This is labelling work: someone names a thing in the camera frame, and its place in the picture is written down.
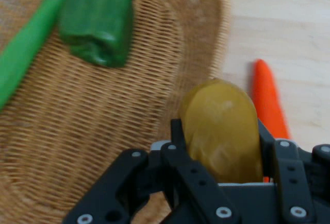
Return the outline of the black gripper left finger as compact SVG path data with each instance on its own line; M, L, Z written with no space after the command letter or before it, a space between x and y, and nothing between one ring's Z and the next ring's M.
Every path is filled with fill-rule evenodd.
M123 151L63 223L130 223L157 192L171 208L164 223L241 223L214 178L188 155L180 119L171 120L171 140L160 149Z

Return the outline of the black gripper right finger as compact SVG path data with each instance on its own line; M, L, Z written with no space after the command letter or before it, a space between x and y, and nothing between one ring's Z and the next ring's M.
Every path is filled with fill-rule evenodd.
M258 122L262 167L273 179L281 223L329 223L329 145L307 152Z

